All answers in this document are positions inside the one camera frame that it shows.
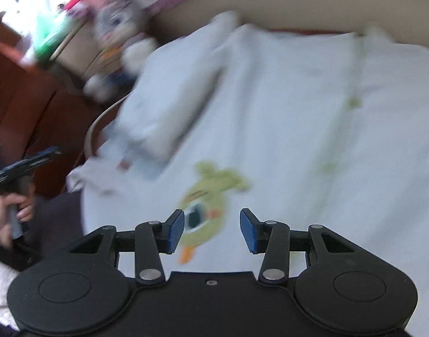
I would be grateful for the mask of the person's left hand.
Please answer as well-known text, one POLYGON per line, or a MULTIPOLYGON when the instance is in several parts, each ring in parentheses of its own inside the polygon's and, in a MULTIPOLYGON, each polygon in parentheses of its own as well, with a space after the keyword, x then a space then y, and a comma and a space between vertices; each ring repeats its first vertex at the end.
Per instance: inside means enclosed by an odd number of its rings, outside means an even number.
POLYGON ((27 195, 6 193, 0 195, 0 245, 10 249, 13 243, 13 226, 33 219, 34 186, 30 186, 27 195))

